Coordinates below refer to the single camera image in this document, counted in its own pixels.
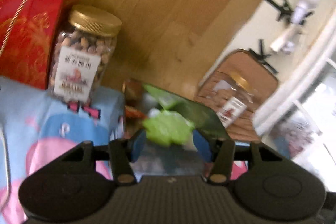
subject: green plastic bag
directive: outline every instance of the green plastic bag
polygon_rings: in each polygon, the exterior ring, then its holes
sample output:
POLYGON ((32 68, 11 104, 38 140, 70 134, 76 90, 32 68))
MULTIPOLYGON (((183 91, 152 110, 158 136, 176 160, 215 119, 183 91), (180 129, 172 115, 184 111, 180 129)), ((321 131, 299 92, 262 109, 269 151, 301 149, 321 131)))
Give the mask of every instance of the green plastic bag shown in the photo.
POLYGON ((155 117, 143 122, 146 136, 159 145, 186 144, 194 129, 194 124, 175 111, 163 110, 155 117))
POLYGON ((164 108, 170 109, 185 99, 165 90, 158 89, 151 85, 143 85, 143 88, 164 108))

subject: gold lid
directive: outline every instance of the gold lid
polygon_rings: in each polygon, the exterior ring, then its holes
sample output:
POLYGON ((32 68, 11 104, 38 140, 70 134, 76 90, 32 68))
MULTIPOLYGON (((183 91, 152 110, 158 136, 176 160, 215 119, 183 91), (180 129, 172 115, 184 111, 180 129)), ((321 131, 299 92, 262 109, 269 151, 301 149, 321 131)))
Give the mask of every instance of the gold lid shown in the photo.
POLYGON ((245 79, 242 78, 239 73, 235 71, 231 71, 229 73, 229 76, 239 85, 241 86, 244 90, 246 90, 249 94, 253 94, 254 89, 251 87, 249 82, 245 79))
POLYGON ((116 16, 87 5, 72 7, 69 22, 78 29, 95 35, 116 36, 121 28, 121 20, 116 16))

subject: pink print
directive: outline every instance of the pink print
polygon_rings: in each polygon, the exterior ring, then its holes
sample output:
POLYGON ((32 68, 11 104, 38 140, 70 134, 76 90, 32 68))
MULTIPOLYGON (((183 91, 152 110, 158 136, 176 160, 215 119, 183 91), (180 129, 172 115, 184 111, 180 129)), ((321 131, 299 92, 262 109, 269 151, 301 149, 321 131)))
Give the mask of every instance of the pink print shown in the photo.
POLYGON ((94 119, 100 119, 100 110, 99 109, 88 107, 88 106, 83 106, 82 109, 83 109, 84 112, 87 112, 90 117, 92 117, 94 119))
POLYGON ((78 113, 79 111, 79 103, 78 102, 70 102, 68 104, 68 109, 70 109, 71 111, 78 113))
POLYGON ((36 122, 36 118, 32 117, 32 116, 28 116, 25 120, 25 124, 28 126, 33 127, 36 132, 40 132, 40 126, 38 125, 38 123, 36 122))
POLYGON ((236 180, 243 173, 247 172, 247 167, 244 161, 234 161, 232 165, 231 180, 236 180))
MULTIPOLYGON (((20 224, 26 220, 26 215, 20 205, 18 199, 18 191, 22 180, 17 180, 12 183, 11 196, 7 205, 1 211, 3 218, 7 224, 20 224)), ((0 200, 5 198, 7 193, 7 188, 0 189, 0 200)))
MULTIPOLYGON (((26 156, 26 173, 31 175, 52 160, 61 156, 63 153, 75 147, 77 143, 74 141, 58 138, 47 137, 33 144, 27 152, 26 156)), ((111 179, 107 166, 101 162, 96 162, 96 171, 101 173, 107 179, 111 179)))

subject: gold pattern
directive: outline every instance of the gold pattern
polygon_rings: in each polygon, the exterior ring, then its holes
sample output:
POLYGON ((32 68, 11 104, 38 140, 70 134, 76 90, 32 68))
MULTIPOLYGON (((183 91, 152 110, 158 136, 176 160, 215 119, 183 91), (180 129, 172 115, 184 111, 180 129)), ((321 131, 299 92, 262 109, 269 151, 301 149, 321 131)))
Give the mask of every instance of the gold pattern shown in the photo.
MULTIPOLYGON (((0 25, 0 37, 4 36, 11 18, 0 25)), ((5 54, 0 58, 2 75, 10 75, 14 80, 41 86, 46 78, 50 36, 45 30, 50 26, 49 15, 43 12, 32 19, 19 18, 16 22, 20 43, 8 43, 5 54)))

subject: cartoon print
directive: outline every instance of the cartoon print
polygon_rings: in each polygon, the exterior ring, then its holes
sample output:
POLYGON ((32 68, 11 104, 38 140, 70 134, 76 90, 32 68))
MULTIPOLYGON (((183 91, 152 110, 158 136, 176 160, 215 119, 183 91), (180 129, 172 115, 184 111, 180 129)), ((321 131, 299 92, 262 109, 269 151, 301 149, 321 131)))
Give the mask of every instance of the cartoon print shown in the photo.
POLYGON ((65 134, 69 133, 70 131, 70 125, 68 125, 66 122, 62 124, 61 129, 59 130, 59 134, 62 138, 65 138, 65 134))
POLYGON ((63 79, 73 83, 82 83, 82 73, 79 69, 74 69, 73 75, 65 75, 63 79))
MULTIPOLYGON (((68 109, 75 113, 79 112, 79 108, 80 108, 79 102, 69 102, 68 103, 68 109)), ((82 106, 82 110, 88 113, 89 117, 92 117, 97 120, 100 119, 100 109, 92 108, 89 105, 87 105, 87 106, 82 106)))
MULTIPOLYGON (((28 117, 25 124, 39 130, 33 117, 28 117)), ((75 114, 58 114, 49 117, 41 128, 40 139, 29 148, 26 154, 26 175, 31 175, 84 140, 92 140, 94 145, 106 145, 109 134, 107 129, 98 125, 93 119, 75 114)), ((107 179, 112 179, 105 162, 97 161, 96 170, 107 179)), ((1 211, 6 224, 21 224, 26 220, 18 200, 18 189, 22 181, 22 179, 16 180, 11 184, 11 197, 7 206, 1 211)), ((6 191, 6 187, 0 189, 0 200, 5 198, 6 191)))

